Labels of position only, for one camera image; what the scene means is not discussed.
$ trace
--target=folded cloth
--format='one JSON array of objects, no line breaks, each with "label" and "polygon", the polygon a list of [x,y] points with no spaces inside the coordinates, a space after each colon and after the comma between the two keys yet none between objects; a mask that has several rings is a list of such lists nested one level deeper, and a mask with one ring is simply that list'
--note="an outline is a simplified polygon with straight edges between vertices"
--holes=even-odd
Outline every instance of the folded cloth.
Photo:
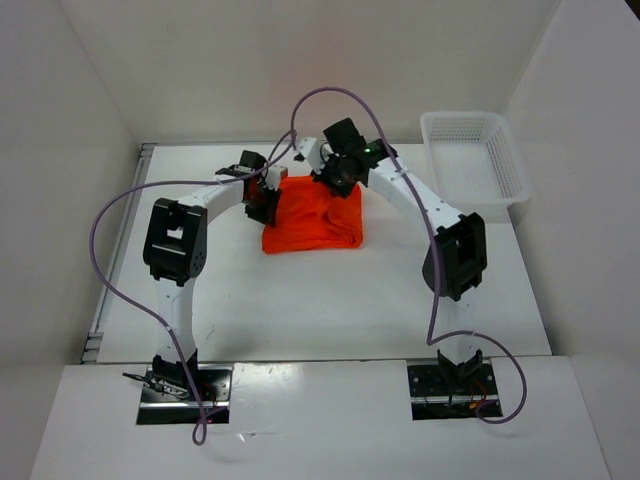
[{"label": "folded cloth", "polygon": [[348,198],[331,195],[310,176],[287,177],[280,188],[276,225],[262,232],[265,253],[358,248],[362,244],[362,193],[358,185]]}]

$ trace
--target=orange fabric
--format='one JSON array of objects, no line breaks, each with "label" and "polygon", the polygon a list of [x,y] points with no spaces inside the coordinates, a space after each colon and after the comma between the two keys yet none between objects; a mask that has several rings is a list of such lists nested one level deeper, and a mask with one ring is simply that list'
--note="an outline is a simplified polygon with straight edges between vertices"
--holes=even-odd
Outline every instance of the orange fabric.
[{"label": "orange fabric", "polygon": [[267,226],[262,232],[265,253],[358,248],[362,244],[362,193],[358,185],[348,198],[332,196],[310,176],[287,177],[280,188],[276,226]]}]

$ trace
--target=white table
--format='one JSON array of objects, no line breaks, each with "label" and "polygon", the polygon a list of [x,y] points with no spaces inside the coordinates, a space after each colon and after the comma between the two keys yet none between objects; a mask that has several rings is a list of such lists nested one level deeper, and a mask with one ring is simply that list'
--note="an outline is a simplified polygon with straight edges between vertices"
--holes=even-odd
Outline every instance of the white table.
[{"label": "white table", "polygon": [[[142,365],[66,367],[32,480],[609,478],[567,358],[521,359],[529,401],[513,422],[411,420],[406,363],[237,364],[228,425],[136,426]],[[509,412],[520,382],[493,359]]]},{"label": "white table", "polygon": [[[427,179],[421,145],[397,145]],[[208,179],[237,163],[244,149],[265,156],[264,144],[156,147],[145,182]],[[290,174],[305,164],[287,157]],[[153,279],[142,249],[153,202],[192,187],[143,191],[112,280],[155,307]],[[208,259],[196,284],[194,335],[201,361],[298,361],[434,357],[425,345],[432,293],[421,267],[427,241],[391,205],[364,189],[365,242],[359,250],[267,256],[262,226],[235,207],[209,227]],[[489,267],[478,291],[477,330],[503,341],[515,355],[549,355],[540,314],[506,212],[487,224]],[[111,295],[99,317],[99,363],[149,362],[157,324]],[[501,352],[478,344],[489,356]]]}]

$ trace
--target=white wall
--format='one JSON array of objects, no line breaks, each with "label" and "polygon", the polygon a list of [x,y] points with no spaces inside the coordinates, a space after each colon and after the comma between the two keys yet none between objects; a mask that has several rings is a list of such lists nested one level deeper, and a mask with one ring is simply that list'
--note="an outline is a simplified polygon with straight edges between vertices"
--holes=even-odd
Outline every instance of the white wall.
[{"label": "white wall", "polygon": [[0,46],[0,465],[21,479],[91,323],[90,222],[131,182],[136,145],[55,0],[1,0]]},{"label": "white wall", "polygon": [[640,467],[639,85],[624,0],[563,0],[507,108],[536,190],[518,240],[616,479]]},{"label": "white wall", "polygon": [[[370,100],[393,138],[418,140],[425,111],[503,109],[555,3],[61,0],[140,141],[273,139],[328,84]],[[333,96],[300,127],[347,114],[368,127]]]}]

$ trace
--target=white basket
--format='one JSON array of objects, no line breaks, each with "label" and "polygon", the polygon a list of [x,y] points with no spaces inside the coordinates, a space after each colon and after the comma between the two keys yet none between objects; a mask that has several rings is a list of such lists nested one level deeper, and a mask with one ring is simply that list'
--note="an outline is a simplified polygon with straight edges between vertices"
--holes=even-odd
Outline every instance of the white basket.
[{"label": "white basket", "polygon": [[434,112],[420,118],[427,161],[443,200],[508,207],[529,198],[522,155],[500,115]]}]

